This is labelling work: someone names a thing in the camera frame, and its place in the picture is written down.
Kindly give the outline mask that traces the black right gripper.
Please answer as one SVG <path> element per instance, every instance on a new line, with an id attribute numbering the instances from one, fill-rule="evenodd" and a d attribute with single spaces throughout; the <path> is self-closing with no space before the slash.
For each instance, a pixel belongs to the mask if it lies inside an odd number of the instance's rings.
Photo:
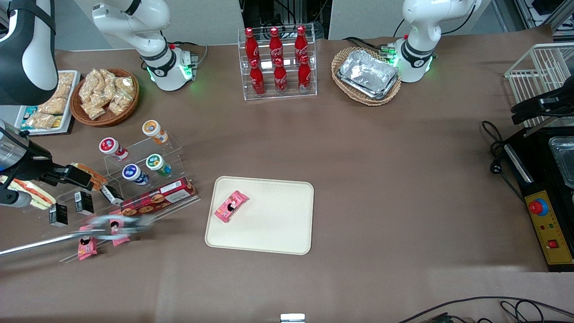
<path id="1" fill-rule="evenodd" d="M 49 151 L 37 144 L 30 144 L 18 164 L 19 180 L 37 180 L 51 186 L 58 184 L 74 184 L 84 190 L 92 190 L 92 175 L 72 165 L 67 165 L 64 171 L 53 171 L 54 163 Z"/>

